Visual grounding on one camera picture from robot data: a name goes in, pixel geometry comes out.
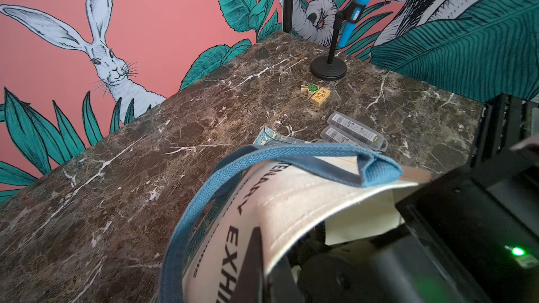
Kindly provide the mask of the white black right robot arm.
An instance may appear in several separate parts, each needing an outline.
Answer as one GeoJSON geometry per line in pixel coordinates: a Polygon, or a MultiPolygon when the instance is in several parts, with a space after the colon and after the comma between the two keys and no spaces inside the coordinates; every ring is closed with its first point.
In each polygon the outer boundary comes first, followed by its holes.
{"type": "Polygon", "coordinates": [[[537,302],[538,138],[397,204],[398,227],[310,258],[304,302],[537,302]]]}

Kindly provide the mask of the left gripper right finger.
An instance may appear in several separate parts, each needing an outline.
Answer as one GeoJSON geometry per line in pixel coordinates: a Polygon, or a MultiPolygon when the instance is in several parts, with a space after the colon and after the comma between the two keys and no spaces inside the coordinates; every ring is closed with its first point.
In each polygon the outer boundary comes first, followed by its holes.
{"type": "Polygon", "coordinates": [[[293,279],[289,259],[286,256],[280,259],[268,276],[267,302],[303,302],[303,296],[293,279]]]}

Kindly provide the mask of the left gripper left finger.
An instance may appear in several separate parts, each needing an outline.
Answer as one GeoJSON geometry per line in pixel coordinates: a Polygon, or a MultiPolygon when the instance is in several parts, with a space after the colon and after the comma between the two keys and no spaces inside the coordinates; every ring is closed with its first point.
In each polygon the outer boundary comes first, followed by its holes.
{"type": "Polygon", "coordinates": [[[230,302],[261,303],[263,302],[263,291],[262,234],[260,227],[255,227],[230,302]]]}

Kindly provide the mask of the cream canvas tote bag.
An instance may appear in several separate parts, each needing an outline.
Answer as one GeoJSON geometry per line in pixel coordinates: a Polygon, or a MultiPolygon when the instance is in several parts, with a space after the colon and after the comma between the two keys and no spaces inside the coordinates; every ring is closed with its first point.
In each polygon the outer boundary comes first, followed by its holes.
{"type": "Polygon", "coordinates": [[[251,144],[222,159],[171,235],[160,302],[230,302],[255,227],[262,234],[263,302],[274,266],[318,224],[326,244],[395,228],[395,208],[432,174],[351,144],[251,144]]]}

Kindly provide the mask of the clear plastic compass case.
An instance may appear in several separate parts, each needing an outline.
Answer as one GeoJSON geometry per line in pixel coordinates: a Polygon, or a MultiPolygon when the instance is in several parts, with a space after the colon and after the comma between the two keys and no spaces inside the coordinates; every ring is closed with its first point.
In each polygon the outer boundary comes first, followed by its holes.
{"type": "Polygon", "coordinates": [[[334,128],[332,126],[325,127],[325,129],[321,132],[320,137],[322,140],[326,141],[327,143],[351,144],[356,147],[369,149],[369,147],[366,144],[363,144],[360,141],[355,140],[352,137],[349,137],[347,134],[340,131],[338,128],[334,128]]]}

